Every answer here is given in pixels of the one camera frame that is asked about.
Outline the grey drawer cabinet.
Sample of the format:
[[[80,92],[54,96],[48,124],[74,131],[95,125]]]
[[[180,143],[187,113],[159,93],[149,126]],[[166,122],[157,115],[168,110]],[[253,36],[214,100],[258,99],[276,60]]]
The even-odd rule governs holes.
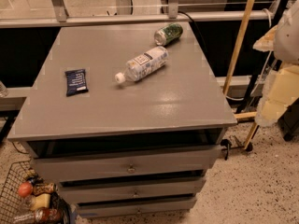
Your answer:
[[[35,159],[220,145],[235,117],[191,29],[169,49],[165,67],[118,84],[128,60],[154,47],[155,24],[64,28],[30,90],[9,139]],[[88,92],[67,96],[65,71],[84,69]],[[206,170],[55,182],[60,188],[149,181]],[[76,207],[193,196],[180,194]]]

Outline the clear plastic water bottle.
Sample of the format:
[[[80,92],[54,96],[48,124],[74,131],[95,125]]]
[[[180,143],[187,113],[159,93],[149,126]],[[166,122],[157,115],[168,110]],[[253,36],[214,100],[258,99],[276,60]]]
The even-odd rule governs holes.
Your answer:
[[[125,81],[137,82],[162,68],[166,64],[167,59],[167,49],[157,46],[128,61],[124,71],[115,75],[115,80],[119,84]]]

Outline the green soda can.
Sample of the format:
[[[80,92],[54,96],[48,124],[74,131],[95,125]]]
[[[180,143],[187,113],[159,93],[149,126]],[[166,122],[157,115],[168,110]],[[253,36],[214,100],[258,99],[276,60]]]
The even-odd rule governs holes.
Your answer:
[[[166,46],[183,34],[183,28],[179,23],[170,23],[158,29],[154,34],[154,41],[158,46]]]

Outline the dark blue snack bar wrapper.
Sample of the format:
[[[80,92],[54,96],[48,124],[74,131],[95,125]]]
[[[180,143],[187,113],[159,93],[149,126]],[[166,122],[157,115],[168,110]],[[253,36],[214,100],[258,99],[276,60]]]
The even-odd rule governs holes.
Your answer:
[[[65,71],[67,96],[88,92],[86,71],[84,69]]]

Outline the bottom grey drawer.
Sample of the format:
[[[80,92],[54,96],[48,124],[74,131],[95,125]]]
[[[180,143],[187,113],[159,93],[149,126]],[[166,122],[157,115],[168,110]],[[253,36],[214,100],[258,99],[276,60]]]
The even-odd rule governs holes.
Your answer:
[[[99,204],[95,206],[78,207],[77,212],[86,218],[115,217],[126,215],[147,214],[155,212],[189,210],[196,203],[193,196],[167,198],[132,203],[111,203]]]

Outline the grey drawer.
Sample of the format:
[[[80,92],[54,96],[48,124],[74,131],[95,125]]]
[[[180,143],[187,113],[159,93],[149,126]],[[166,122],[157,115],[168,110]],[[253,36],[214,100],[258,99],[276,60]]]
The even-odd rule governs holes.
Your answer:
[[[141,180],[136,182],[60,188],[59,194],[67,203],[100,203],[194,194],[199,192],[205,183],[206,179],[204,177],[187,176],[160,180]]]
[[[45,179],[65,182],[206,170],[213,166],[220,153],[219,145],[166,148],[35,159],[32,167]]]
[[[196,203],[193,196],[167,198],[132,203],[111,203],[99,204],[95,206],[78,207],[77,212],[86,218],[115,217],[126,215],[147,214],[155,212],[189,210]]]

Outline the top grey drawer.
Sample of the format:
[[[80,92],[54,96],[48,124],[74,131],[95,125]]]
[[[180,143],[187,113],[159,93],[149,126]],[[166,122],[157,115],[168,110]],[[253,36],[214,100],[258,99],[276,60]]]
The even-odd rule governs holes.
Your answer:
[[[45,179],[65,182],[206,170],[213,166],[220,153],[219,145],[166,148],[35,159],[32,167]]]

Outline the middle grey drawer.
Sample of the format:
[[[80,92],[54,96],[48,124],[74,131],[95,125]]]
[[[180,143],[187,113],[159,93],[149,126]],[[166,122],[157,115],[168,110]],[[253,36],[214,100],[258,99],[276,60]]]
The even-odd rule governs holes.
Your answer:
[[[206,179],[204,177],[187,176],[160,180],[141,180],[136,182],[60,188],[59,194],[67,203],[100,203],[194,194],[199,192],[205,183]]]

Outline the patterned can in basket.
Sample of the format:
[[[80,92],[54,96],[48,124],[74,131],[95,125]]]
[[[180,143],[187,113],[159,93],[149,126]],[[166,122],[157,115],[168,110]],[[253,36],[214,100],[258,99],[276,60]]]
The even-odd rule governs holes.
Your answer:
[[[40,194],[52,194],[56,191],[56,185],[54,183],[41,183],[36,184],[33,188],[33,194],[38,196]]]

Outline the yellow bottle in basket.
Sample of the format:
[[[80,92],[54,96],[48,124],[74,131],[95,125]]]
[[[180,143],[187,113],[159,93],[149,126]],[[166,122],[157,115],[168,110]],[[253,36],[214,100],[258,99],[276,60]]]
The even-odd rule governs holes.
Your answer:
[[[32,211],[39,208],[49,208],[49,207],[50,207],[50,195],[48,193],[43,193],[38,196],[31,196],[30,209]]]

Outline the red tomato in basket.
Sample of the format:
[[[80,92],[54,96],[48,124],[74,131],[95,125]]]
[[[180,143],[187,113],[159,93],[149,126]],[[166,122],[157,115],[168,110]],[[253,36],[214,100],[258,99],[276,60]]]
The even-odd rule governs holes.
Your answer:
[[[29,196],[33,192],[33,186],[30,182],[23,182],[18,188],[18,195],[22,198]]]

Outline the red sauce bottle in basket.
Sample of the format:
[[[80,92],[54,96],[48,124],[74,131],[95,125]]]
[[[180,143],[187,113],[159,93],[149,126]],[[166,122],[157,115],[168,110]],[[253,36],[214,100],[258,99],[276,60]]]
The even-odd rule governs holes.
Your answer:
[[[13,224],[51,224],[60,222],[63,214],[59,209],[39,208],[21,215],[17,215],[12,219]]]

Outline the metal railing frame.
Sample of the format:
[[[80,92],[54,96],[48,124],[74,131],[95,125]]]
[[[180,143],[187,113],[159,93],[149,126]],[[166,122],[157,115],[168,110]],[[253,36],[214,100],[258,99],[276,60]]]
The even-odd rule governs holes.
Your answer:
[[[0,28],[274,18],[274,3],[248,0],[1,0]]]

